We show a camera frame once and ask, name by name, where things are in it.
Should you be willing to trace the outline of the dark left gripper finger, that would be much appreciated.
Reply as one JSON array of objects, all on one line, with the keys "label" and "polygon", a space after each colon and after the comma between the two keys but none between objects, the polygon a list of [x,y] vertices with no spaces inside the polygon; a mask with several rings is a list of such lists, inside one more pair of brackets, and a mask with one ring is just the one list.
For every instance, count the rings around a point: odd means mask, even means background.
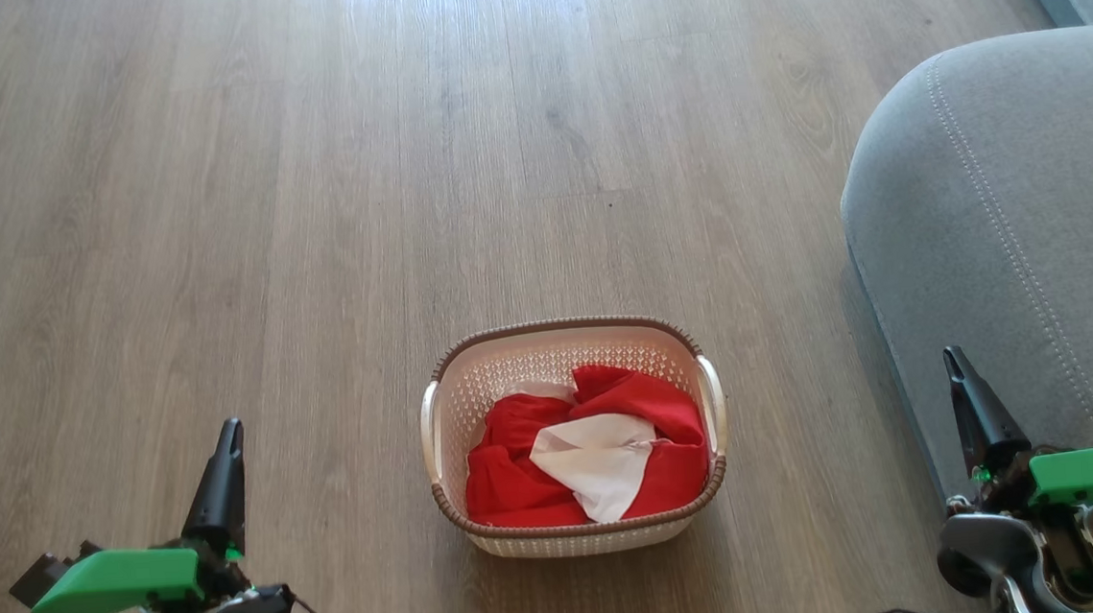
[{"label": "dark left gripper finger", "polygon": [[221,428],[218,447],[207,460],[188,508],[181,537],[202,541],[221,557],[239,557],[247,554],[244,427],[239,419],[230,419]]}]

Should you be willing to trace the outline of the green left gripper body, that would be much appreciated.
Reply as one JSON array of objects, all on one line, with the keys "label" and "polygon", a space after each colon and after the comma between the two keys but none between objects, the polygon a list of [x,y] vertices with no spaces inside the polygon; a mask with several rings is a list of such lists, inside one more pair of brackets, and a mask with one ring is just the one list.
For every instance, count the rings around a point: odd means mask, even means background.
[{"label": "green left gripper body", "polygon": [[67,565],[31,613],[211,609],[252,586],[237,559],[232,549],[215,552],[205,541],[187,538],[153,549],[101,549]]}]

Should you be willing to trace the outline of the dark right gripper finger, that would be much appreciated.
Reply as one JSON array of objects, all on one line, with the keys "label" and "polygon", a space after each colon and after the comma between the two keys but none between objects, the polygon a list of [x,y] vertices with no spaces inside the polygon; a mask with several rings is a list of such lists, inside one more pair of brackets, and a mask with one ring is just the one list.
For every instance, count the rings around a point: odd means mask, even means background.
[{"label": "dark right gripper finger", "polygon": [[962,347],[947,345],[944,361],[967,474],[1002,475],[1032,443]]}]

